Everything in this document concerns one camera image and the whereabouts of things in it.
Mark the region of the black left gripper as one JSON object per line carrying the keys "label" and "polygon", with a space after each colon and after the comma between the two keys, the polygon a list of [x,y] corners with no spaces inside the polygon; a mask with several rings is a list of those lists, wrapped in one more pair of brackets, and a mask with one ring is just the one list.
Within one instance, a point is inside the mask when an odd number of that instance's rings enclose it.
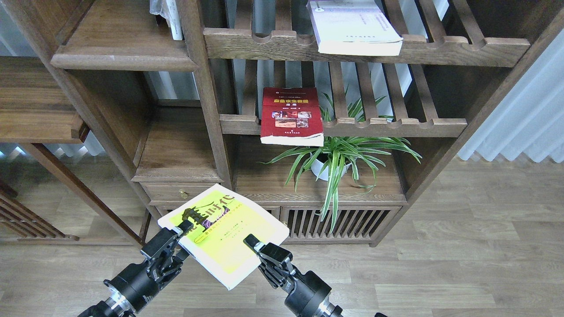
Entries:
{"label": "black left gripper", "polygon": [[111,292],[104,303],[111,313],[138,313],[180,274],[190,254],[176,246],[192,228],[192,222],[184,220],[172,229],[161,229],[141,249],[145,261],[131,263],[119,275],[104,281]]}

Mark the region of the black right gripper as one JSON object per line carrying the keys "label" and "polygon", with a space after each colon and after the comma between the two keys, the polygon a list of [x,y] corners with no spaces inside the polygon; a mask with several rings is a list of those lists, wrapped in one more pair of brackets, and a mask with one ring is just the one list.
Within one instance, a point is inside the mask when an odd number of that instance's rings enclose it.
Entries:
{"label": "black right gripper", "polygon": [[316,273],[300,273],[293,269],[290,251],[274,243],[262,243],[254,235],[244,239],[245,245],[259,257],[259,269],[268,283],[288,293],[284,304],[297,317],[341,317],[342,308],[330,302],[331,287]]}

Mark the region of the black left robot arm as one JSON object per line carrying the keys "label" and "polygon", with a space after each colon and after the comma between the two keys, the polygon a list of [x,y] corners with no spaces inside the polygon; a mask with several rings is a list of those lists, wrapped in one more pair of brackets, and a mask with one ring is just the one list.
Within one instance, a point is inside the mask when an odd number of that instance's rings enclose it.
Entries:
{"label": "black left robot arm", "polygon": [[133,317],[181,272],[189,252],[175,253],[179,239],[193,224],[182,221],[172,229],[163,228],[143,248],[142,263],[129,264],[121,273],[104,284],[111,296],[83,311],[81,317]]}

